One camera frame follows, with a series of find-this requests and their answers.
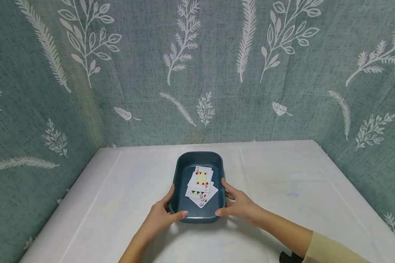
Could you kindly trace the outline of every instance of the white tablecloth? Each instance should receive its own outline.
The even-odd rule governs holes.
[[[372,263],[395,263],[395,235],[314,141],[100,149],[22,263],[117,263],[151,205],[168,191],[177,158],[209,150],[225,177],[256,203],[345,244]],[[177,223],[146,262],[272,262],[286,249],[237,218]]]

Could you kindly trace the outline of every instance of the curtain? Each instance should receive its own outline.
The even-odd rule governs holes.
[[[395,233],[395,0],[0,1],[0,262],[100,147],[305,139]]]

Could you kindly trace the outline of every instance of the beige sleeve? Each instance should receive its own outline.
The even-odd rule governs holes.
[[[303,263],[369,263],[342,244],[313,231]]]

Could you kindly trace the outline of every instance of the dark blue plastic tray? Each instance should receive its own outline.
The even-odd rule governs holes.
[[[201,209],[185,196],[187,183],[192,177],[196,166],[211,167],[212,182],[218,192]],[[215,211],[225,206],[225,189],[221,184],[224,177],[222,158],[214,152],[187,152],[178,158],[176,172],[173,183],[175,191],[170,201],[169,209],[171,213],[187,210],[189,215],[181,222],[190,224],[208,224],[218,220]]]

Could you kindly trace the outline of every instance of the tray rim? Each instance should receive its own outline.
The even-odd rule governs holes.
[[[214,153],[214,154],[216,154],[216,155],[220,158],[220,160],[221,160],[221,165],[222,165],[222,178],[225,178],[225,173],[224,173],[224,170],[223,170],[223,160],[222,160],[221,155],[219,155],[219,154],[216,153],[216,152],[211,152],[211,151],[208,151],[208,150],[200,150],[200,151],[185,152],[185,153],[183,153],[182,155],[180,155],[180,156],[178,157],[177,163],[176,163],[176,170],[174,171],[173,183],[175,182],[175,179],[176,179],[176,176],[177,176],[177,167],[178,167],[178,163],[179,163],[180,159],[183,157],[183,155],[186,155],[186,154],[188,154],[188,153]],[[223,192],[223,205],[222,205],[222,208],[225,207],[225,202],[226,202],[226,201],[225,201],[225,190],[223,190],[223,189],[224,189],[224,186],[222,186],[222,188],[220,189],[220,191]],[[169,210],[170,210],[170,213],[172,213],[172,214],[175,213],[175,211],[174,211],[173,208],[172,208],[171,200],[170,200],[170,202],[169,202]],[[186,216],[184,219],[181,219],[180,221],[183,221],[183,220],[185,220],[185,219],[192,219],[192,220],[195,221],[195,222],[198,222],[198,221],[200,221],[200,220],[212,219],[211,222],[215,222],[216,220],[219,219],[219,217],[216,216],[215,214],[214,214],[213,216],[209,216],[209,217],[193,217],[193,216],[189,217],[189,216]]]

